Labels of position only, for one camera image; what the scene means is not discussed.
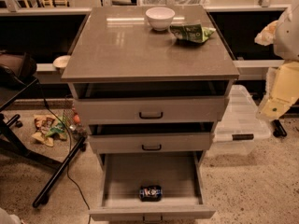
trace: container lid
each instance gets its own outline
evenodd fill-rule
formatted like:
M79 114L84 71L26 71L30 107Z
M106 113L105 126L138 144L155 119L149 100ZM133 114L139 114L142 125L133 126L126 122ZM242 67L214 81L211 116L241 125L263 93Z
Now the container lid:
M244 86L233 85L222 121L215 129L213 143L261 140L271 136L269 124L257 119L257 105Z

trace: white bowl on table edge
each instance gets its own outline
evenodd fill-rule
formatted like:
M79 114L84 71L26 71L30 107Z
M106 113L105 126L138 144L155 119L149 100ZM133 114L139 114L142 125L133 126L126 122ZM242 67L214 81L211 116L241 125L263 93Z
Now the white bowl on table edge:
M166 30L175 17L175 11L168 7L153 7L146 11L149 25L156 31Z

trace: white plastic container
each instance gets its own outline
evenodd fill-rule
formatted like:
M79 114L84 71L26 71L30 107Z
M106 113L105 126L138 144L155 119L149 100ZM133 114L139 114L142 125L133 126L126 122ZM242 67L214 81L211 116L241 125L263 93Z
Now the white plastic container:
M256 118L257 110L246 88L234 85L222 121L215 129L209 154L248 155L255 148L254 141L269 138L269 123Z

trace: drawer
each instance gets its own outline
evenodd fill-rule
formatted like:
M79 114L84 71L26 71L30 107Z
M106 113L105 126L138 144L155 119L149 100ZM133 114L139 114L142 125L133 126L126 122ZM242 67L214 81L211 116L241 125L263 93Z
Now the drawer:
M212 127L212 122L101 125L89 142L95 153L208 150Z
M224 97L183 99L75 100L81 122L89 124L221 120Z
M95 221L159 222L211 218L204 206L197 157L192 152L108 154L105 157L99 208L90 211ZM142 202L141 186L159 185L159 202Z

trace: can in drawer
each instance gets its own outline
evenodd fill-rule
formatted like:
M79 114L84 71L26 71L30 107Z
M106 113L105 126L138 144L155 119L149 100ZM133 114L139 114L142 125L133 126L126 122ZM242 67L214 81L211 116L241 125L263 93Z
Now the can in drawer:
M162 189L158 185L140 187L139 198L143 202L157 202L162 198Z

